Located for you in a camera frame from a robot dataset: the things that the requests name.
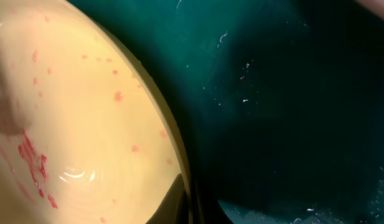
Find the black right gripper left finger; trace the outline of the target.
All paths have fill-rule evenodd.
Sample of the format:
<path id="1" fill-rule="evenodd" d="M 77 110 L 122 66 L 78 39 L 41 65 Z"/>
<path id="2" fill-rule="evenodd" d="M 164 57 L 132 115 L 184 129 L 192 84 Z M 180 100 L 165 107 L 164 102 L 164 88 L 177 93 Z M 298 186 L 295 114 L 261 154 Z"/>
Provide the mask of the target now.
<path id="1" fill-rule="evenodd" d="M 160 206 L 146 224 L 187 224 L 187 195 L 178 174 Z"/>

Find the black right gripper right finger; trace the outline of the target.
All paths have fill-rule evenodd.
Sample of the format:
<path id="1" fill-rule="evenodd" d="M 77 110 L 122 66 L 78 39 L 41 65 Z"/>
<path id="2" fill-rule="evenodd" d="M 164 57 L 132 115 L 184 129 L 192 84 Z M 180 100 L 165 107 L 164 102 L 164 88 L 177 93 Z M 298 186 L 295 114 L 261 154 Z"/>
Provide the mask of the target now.
<path id="1" fill-rule="evenodd" d="M 218 203 L 234 224 L 288 224 L 284 220 L 265 215 L 256 210 L 250 210 L 222 200 L 219 200 Z"/>

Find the yellow-green round plate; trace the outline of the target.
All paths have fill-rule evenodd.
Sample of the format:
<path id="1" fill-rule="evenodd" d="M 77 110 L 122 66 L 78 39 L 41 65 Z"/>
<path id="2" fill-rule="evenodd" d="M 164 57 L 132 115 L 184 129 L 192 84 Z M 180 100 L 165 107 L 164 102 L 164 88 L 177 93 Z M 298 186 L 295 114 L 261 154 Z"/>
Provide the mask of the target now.
<path id="1" fill-rule="evenodd" d="M 140 224 L 190 173 L 141 62 L 67 1 L 0 0 L 0 223 Z"/>

